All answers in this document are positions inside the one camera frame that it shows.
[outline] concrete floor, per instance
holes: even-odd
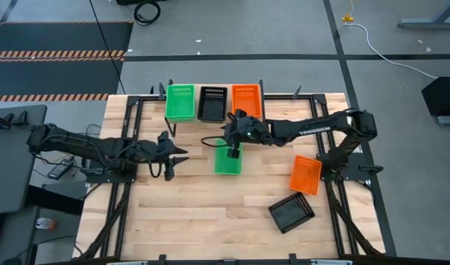
[[[355,1],[354,16],[370,30],[372,44],[384,54],[448,54],[450,31],[396,27],[400,18],[434,15],[445,2]],[[0,17],[9,3],[0,1]],[[128,8],[107,0],[93,3],[100,20],[133,17]],[[128,55],[336,54],[322,1],[169,0],[160,5],[161,17],[155,24],[135,24]],[[331,0],[331,5],[344,52],[372,54],[361,29],[340,23],[348,1]],[[18,0],[9,17],[9,21],[86,20],[94,20],[87,0]],[[450,60],[403,63],[430,74],[450,75]],[[359,105],[375,115],[379,128],[379,137],[370,145],[375,162],[385,168],[379,181],[398,255],[450,259],[450,127],[437,126],[424,104],[421,90],[432,80],[381,60],[349,61],[348,66]],[[151,85],[157,87],[169,78],[184,83],[263,79],[266,92],[293,92],[299,85],[302,92],[346,92],[336,60],[131,62],[124,63],[122,70],[128,93],[148,93]],[[0,107],[14,105],[19,103],[0,103]],[[89,124],[101,125],[105,109],[105,102],[46,105],[46,122],[75,132]],[[91,113],[89,120],[83,115],[86,111]],[[35,168],[43,173],[50,170],[42,163]],[[73,180],[82,176],[60,181]],[[49,182],[32,176],[33,185]],[[66,260],[72,242],[45,244],[38,254],[37,264]]]

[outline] plastic basket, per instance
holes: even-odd
[[[322,163],[297,155],[290,180],[290,188],[305,194],[318,194]]]
[[[281,233],[287,233],[314,217],[312,208],[300,192],[270,206],[269,212]]]
[[[191,121],[194,117],[194,85],[168,86],[166,94],[166,118],[170,121]]]
[[[217,145],[226,144],[225,141],[219,139]],[[229,158],[228,150],[229,146],[217,147],[215,154],[215,174],[241,174],[241,162],[242,162],[242,144],[239,145],[239,158]]]
[[[231,107],[233,113],[237,109],[244,110],[249,116],[261,118],[261,86],[260,85],[233,85]]]
[[[227,88],[202,87],[198,103],[198,119],[204,122],[224,122],[227,96]]]

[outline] wooden table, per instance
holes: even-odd
[[[327,93],[326,99],[330,113],[348,107],[343,93]],[[126,100],[127,96],[120,95],[108,98],[101,138],[120,136]],[[156,141],[159,133],[167,130],[164,110],[165,102],[144,104],[140,140]],[[305,100],[270,100],[265,102],[265,110],[268,119],[312,117]],[[285,235],[279,232],[267,210],[295,193],[289,189],[295,155],[315,158],[316,138],[300,137],[281,148],[245,144],[242,174],[215,175],[215,150],[202,145],[200,139],[221,135],[220,126],[200,122],[177,125],[173,141],[189,151],[190,159],[175,167],[175,178],[170,182],[164,181],[163,176],[150,177],[147,165],[139,166],[128,205],[122,260],[157,260],[160,254],[166,254],[168,260],[281,259],[288,258],[289,253],[296,253],[298,258],[336,258],[323,184],[318,195],[306,195],[316,217]],[[337,144],[344,138],[342,133],[334,135]],[[373,246],[383,252],[371,193],[353,182],[346,182],[345,187],[354,222]],[[83,250],[105,223],[110,188],[110,184],[103,184],[84,204],[77,235],[77,243]],[[341,224],[345,249],[349,250],[346,229]],[[115,236],[116,228],[110,237],[109,255],[113,253]]]

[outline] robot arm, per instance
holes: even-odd
[[[223,127],[223,138],[228,146],[233,147],[228,153],[230,158],[238,158],[241,142],[284,146],[300,136],[337,130],[346,134],[342,143],[328,152],[331,167],[337,167],[347,163],[348,156],[362,141],[370,141],[377,136],[373,115],[354,109],[303,121],[266,120],[262,123],[247,116],[243,110],[237,110],[236,115],[229,113],[228,118],[231,123]]]
[[[32,128],[27,144],[33,155],[48,151],[67,152],[96,161],[107,170],[120,174],[129,163],[164,164],[167,181],[174,177],[174,166],[187,159],[169,158],[170,155],[186,154],[187,151],[176,147],[168,132],[162,132],[156,144],[147,140],[134,141],[132,138],[93,138],[68,132],[53,124],[44,124]]]

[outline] green container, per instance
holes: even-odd
[[[194,85],[167,87],[166,118],[169,121],[191,121],[195,118]]]
[[[219,139],[217,145],[226,144],[225,141]],[[239,144],[239,158],[233,159],[228,157],[229,146],[217,147],[215,154],[215,174],[241,174],[242,162],[242,144]]]

